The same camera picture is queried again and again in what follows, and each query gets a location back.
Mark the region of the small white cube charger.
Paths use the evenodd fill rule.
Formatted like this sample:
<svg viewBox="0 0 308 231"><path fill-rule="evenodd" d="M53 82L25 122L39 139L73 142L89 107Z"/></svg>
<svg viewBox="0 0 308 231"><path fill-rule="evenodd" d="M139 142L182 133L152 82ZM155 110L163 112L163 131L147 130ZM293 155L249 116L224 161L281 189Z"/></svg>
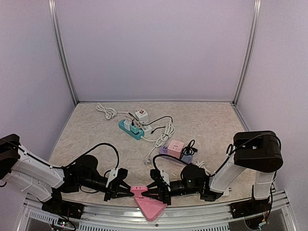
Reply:
<svg viewBox="0 0 308 231"><path fill-rule="evenodd" d="M125 130L130 131L131 120L125 119L123 124L124 124Z"/></svg>

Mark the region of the white cube socket adapter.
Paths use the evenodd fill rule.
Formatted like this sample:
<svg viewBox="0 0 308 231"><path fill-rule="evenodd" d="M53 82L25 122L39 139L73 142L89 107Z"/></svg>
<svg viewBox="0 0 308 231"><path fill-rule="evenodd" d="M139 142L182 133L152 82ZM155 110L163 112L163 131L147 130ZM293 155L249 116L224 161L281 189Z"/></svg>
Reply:
<svg viewBox="0 0 308 231"><path fill-rule="evenodd" d="M137 120L143 124L147 124L149 122L149 115L144 109L137 110L135 112L135 116Z"/></svg>

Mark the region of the purple power strip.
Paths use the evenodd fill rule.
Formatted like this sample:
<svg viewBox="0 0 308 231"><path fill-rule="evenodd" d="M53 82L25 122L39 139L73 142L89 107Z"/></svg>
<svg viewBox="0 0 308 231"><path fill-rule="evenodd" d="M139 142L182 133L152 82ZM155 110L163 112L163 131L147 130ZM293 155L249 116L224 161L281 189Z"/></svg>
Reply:
<svg viewBox="0 0 308 231"><path fill-rule="evenodd" d="M160 150L159 150L159 154L167 154L167 146L162 146L161 148L160 148ZM205 172L206 172L206 174L207 175L211 175L211 172L210 172L210 170L208 170L207 168L206 168L206 166L205 166L205 162L204 161L202 161L202 162L200 162L200 161L192 161L191 162L191 164L194 164L194 165L197 165L199 168L203 168L204 170L205 170Z"/></svg>

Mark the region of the pink cube socket adapter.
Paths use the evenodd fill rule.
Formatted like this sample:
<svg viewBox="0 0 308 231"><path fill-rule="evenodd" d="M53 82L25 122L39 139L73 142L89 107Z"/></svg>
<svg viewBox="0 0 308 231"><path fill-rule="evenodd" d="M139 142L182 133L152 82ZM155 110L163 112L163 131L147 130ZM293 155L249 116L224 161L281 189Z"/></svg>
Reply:
<svg viewBox="0 0 308 231"><path fill-rule="evenodd" d="M167 154L180 159L183 148L184 148L183 142L172 140L167 148Z"/></svg>

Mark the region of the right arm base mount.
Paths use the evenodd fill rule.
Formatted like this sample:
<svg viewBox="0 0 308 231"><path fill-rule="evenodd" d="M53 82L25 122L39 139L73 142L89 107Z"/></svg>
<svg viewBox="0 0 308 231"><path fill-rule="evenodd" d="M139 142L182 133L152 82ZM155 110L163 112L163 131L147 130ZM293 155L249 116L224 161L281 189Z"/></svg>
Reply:
<svg viewBox="0 0 308 231"><path fill-rule="evenodd" d="M252 186L252 196L250 199L230 204L232 218L243 218L259 213L265 213L266 217L269 217L273 201L272 190L270 189L268 198L262 200L257 200L254 192L254 186Z"/></svg>

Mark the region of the pink charger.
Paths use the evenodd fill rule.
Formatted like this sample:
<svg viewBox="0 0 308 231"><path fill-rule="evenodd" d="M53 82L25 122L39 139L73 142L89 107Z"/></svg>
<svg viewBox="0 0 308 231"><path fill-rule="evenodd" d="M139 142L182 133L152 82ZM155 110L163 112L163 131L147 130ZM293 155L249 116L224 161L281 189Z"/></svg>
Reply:
<svg viewBox="0 0 308 231"><path fill-rule="evenodd" d="M143 192L148 191L147 186L131 186L130 192L134 194L134 198L142 198Z"/></svg>

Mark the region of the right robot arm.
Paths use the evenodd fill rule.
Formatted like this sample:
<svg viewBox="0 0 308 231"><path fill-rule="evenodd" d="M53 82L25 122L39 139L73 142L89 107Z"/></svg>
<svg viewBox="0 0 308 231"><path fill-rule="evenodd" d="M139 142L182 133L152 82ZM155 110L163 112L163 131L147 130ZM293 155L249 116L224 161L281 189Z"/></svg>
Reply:
<svg viewBox="0 0 308 231"><path fill-rule="evenodd" d="M246 169L256 171L253 198L246 203L249 213L255 214L270 196L275 173L282 167L281 141L273 131L238 132L227 148L227 158L211 175L204 168L185 164L180 180L167 182L163 171L154 167L150 171L153 182L142 196L170 205L174 196L199 194L201 200L214 202Z"/></svg>

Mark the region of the white power strip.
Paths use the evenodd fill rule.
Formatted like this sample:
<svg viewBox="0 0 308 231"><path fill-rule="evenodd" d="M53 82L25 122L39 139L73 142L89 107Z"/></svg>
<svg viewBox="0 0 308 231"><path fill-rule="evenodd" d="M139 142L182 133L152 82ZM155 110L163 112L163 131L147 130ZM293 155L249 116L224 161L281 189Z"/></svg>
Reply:
<svg viewBox="0 0 308 231"><path fill-rule="evenodd" d="M104 106L103 106L102 104L100 104L100 103L97 103L96 106L95 106L95 108L96 108L96 110L97 110L98 112L104 113L104 114L105 114L105 118L106 118L107 120L110 120L110 119L114 118L114 117L117 116L118 114L123 114L124 117L125 117L125 115L126 115L126 113L127 113L127 112L117 111L116 109L114 109L114 108L112 108L112 107L104 107ZM144 132L144 131L147 130L148 128L151 129L149 126L143 126L141 131Z"/></svg>

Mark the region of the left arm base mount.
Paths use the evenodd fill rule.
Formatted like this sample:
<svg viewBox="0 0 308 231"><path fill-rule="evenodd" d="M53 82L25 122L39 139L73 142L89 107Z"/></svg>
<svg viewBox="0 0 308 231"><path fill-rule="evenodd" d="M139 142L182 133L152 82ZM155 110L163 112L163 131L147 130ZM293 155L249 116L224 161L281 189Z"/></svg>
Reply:
<svg viewBox="0 0 308 231"><path fill-rule="evenodd" d="M67 218L81 219L84 211L81 203L65 201L62 199L60 190L52 188L51 199L42 202L42 210Z"/></svg>

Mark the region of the pink triangular power strip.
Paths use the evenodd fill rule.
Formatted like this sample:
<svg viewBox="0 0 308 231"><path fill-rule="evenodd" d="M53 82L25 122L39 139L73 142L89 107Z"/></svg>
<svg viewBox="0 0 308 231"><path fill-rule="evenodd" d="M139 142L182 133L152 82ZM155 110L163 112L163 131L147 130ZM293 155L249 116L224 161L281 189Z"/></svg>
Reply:
<svg viewBox="0 0 308 231"><path fill-rule="evenodd" d="M145 219L150 222L154 221L167 207L167 204L148 197L134 198L134 200Z"/></svg>

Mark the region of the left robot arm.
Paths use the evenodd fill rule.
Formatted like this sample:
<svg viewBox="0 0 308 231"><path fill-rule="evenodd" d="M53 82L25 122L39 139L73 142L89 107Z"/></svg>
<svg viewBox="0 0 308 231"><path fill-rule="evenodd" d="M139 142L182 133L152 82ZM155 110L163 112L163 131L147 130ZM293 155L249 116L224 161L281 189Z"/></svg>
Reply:
<svg viewBox="0 0 308 231"><path fill-rule="evenodd" d="M0 140L0 179L33 195L57 214L67 210L63 193L76 193L82 187L104 193L104 201L132 197L125 183L128 171L115 167L102 176L98 159L85 152L66 166L55 166L30 152L16 134Z"/></svg>

